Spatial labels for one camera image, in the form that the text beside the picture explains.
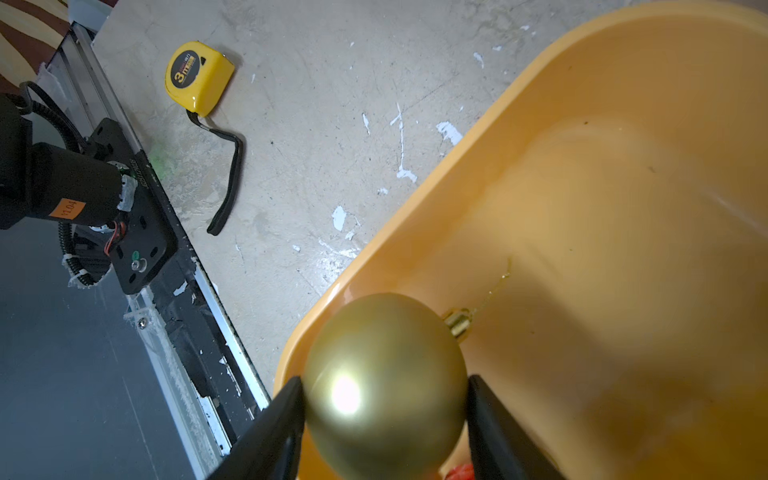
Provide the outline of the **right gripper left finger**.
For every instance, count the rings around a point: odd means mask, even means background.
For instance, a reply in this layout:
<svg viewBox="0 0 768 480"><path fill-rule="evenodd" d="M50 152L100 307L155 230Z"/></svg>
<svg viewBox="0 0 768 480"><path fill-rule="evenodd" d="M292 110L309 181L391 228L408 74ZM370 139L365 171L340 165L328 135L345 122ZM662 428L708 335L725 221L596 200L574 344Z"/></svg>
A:
<svg viewBox="0 0 768 480"><path fill-rule="evenodd" d="M305 410L303 384L294 376L208 479L297 479Z"/></svg>

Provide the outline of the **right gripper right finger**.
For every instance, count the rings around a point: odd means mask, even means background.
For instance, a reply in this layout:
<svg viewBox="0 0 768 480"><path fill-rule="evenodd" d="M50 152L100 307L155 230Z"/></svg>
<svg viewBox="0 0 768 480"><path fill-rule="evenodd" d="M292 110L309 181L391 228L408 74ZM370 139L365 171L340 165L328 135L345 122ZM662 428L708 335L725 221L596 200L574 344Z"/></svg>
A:
<svg viewBox="0 0 768 480"><path fill-rule="evenodd" d="M476 479L564 479L479 375L468 378L466 409Z"/></svg>

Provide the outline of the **gold ornament ball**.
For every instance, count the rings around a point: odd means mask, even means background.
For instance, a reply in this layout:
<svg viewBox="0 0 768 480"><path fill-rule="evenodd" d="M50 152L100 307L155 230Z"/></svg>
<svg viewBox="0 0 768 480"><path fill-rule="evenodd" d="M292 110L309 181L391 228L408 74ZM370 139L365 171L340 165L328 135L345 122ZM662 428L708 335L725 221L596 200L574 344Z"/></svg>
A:
<svg viewBox="0 0 768 480"><path fill-rule="evenodd" d="M412 269L375 271L323 321L301 373L301 479L444 479L472 463L460 347L503 288L513 258L477 304L440 310L410 285Z"/></svg>

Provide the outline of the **yellow plastic tray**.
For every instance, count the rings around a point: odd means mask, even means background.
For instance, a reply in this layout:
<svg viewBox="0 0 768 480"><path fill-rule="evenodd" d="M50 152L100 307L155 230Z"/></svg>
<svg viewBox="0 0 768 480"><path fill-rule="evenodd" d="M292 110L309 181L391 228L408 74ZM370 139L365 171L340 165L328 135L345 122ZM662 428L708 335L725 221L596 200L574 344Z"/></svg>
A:
<svg viewBox="0 0 768 480"><path fill-rule="evenodd" d="M767 475L767 16L653 2L545 49L289 338L398 292L570 479Z"/></svg>

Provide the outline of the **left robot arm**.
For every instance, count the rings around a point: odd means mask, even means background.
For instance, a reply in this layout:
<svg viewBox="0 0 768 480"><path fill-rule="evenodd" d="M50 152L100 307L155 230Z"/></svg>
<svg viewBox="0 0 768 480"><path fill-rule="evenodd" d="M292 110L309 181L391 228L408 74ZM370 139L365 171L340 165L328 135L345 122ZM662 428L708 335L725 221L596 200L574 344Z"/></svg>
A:
<svg viewBox="0 0 768 480"><path fill-rule="evenodd" d="M138 182L109 148L85 139L35 82L1 95L1 228L24 218L58 224L63 264L84 288L101 278L76 251L74 227L111 231L105 256L127 235Z"/></svg>

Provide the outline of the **red glitter ornament ball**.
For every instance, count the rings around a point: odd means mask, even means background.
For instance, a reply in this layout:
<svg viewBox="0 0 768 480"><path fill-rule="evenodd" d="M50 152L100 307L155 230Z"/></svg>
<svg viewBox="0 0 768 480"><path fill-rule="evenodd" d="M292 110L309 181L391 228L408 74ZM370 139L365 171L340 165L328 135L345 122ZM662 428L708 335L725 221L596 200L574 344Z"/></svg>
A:
<svg viewBox="0 0 768 480"><path fill-rule="evenodd" d="M472 463L465 463L452 468L444 477L444 480L475 480L475 471Z"/></svg>

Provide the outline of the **yellow tape measure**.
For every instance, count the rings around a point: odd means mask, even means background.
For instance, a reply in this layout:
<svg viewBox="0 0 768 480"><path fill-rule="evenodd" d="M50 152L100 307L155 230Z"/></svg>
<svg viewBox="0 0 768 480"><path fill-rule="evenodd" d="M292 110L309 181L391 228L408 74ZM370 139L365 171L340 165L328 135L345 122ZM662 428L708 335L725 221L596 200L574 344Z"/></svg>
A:
<svg viewBox="0 0 768 480"><path fill-rule="evenodd" d="M184 108L193 125L234 145L227 190L207 227L207 233L212 236L222 232L234 208L243 173L245 142L236 133L204 124L202 118L208 117L218 105L234 71L234 63L223 53L202 42L191 41L174 52L164 76L168 96Z"/></svg>

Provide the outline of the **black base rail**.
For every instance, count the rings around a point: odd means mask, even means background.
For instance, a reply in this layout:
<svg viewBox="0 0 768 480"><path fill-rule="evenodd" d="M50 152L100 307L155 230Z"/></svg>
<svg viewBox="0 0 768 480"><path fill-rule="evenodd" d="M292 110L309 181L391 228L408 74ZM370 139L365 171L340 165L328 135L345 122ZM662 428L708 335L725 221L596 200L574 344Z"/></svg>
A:
<svg viewBox="0 0 768 480"><path fill-rule="evenodd" d="M92 48L73 23L48 73L72 101L67 115L138 181L127 235L112 255L126 318L141 339L189 459L204 479L270 396L198 259Z"/></svg>

